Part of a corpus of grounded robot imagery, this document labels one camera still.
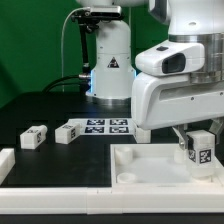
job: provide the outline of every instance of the white robot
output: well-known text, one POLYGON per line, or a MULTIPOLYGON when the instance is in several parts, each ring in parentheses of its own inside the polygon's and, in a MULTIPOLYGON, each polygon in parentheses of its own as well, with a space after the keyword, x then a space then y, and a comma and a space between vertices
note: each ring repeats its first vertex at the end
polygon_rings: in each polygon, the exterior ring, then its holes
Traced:
MULTIPOLYGON (((101 6, 102 14, 113 5, 132 7, 145 0, 77 0, 84 7, 101 6)), ((136 71, 131 66, 130 28, 123 21, 97 24, 97 64, 91 71, 90 101, 102 104, 128 104, 136 71)))
POLYGON ((191 167, 205 168, 192 175, 212 175, 224 116, 224 1, 149 3, 156 19, 170 23, 169 39, 136 57, 142 73, 133 84, 132 118, 144 130, 173 127, 191 167), (185 133, 184 124, 207 119, 213 119, 210 133, 185 133))

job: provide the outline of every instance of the white platform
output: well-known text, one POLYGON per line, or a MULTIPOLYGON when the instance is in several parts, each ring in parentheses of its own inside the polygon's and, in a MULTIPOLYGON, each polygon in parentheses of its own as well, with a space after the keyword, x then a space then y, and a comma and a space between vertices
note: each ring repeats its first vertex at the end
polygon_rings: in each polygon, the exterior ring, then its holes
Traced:
POLYGON ((178 147, 170 145, 111 145, 111 188, 0 189, 1 214, 122 214, 165 212, 224 212, 224 168, 216 160, 212 182, 192 179, 173 161, 178 147), (133 161, 116 164, 115 150, 131 147, 133 161), (123 172, 136 183, 117 183, 123 172))

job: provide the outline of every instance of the warning label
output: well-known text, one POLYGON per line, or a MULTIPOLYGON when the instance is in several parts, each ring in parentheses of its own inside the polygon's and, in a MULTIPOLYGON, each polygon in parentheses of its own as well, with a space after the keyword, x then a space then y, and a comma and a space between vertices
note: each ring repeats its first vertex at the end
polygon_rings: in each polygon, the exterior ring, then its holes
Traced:
POLYGON ((115 57, 112 58, 110 64, 108 65, 108 68, 119 68, 119 65, 115 57))

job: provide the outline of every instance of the black table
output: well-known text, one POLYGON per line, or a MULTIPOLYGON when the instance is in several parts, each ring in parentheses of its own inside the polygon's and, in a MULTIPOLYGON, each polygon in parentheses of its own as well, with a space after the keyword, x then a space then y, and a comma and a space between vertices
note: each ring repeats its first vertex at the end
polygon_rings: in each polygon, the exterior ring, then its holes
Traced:
MULTIPOLYGON (((129 106, 100 106, 78 93, 27 93, 0 110, 0 148, 15 148, 16 165, 1 188, 110 187, 110 144, 135 144, 131 135, 79 136, 69 145, 55 143, 54 131, 71 118, 130 118, 129 106), (47 140, 36 150, 22 150, 19 136, 31 126, 46 125, 47 140)), ((209 122, 190 129, 207 128, 209 122)), ((224 159, 222 137, 217 156, 224 159)), ((170 128, 152 132, 154 143, 177 143, 170 128)), ((223 223, 223 214, 3 215, 0 223, 223 223)))

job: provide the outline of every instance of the green wall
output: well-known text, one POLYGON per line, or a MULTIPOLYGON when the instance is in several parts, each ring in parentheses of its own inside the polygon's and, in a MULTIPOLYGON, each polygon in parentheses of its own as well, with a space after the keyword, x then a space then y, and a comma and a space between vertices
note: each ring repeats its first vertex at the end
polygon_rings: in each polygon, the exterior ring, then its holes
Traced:
MULTIPOLYGON (((41 91, 61 77, 61 30, 69 12, 78 7, 75 0, 0 1, 0 107, 21 93, 41 91)), ((157 23, 147 11, 147 6, 131 9, 133 63, 137 53, 167 37, 167 27, 157 23)), ((88 47, 93 67, 94 35, 88 36, 88 47)), ((65 33, 65 75, 78 74, 81 65, 78 26, 69 22, 65 33)))

